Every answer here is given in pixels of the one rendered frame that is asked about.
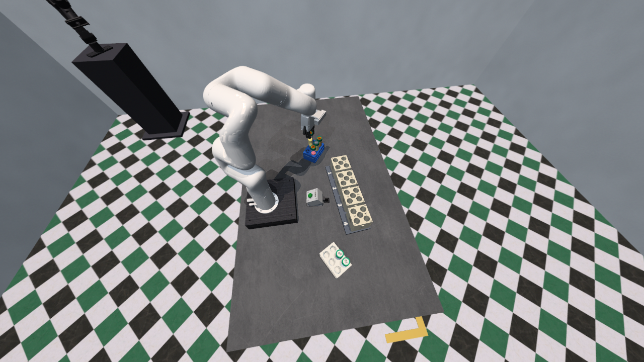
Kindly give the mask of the white tube rack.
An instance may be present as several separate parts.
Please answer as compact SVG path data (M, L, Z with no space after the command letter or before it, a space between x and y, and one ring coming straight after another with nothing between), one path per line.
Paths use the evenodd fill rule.
M329 270L331 270L336 279L340 277L340 275L342 275L351 266L351 263L347 267L341 266L341 261L345 256L341 257L340 260L336 259L337 250L339 250L338 246L336 246L335 243L332 242L331 245L329 245L319 254L320 258L325 262L325 265L328 266Z

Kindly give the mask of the blue tube rack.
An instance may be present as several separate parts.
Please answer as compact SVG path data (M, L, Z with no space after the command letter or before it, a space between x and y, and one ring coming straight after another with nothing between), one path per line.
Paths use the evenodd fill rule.
M308 147L303 152L303 157L304 157L304 159L309 160L310 162L316 163L317 159L319 159L319 157L320 157L320 155L322 154L323 151L324 151L324 143L322 143L321 147L319 147L319 150L316 151L315 155L311 154L311 149L310 149L310 147L308 145Z

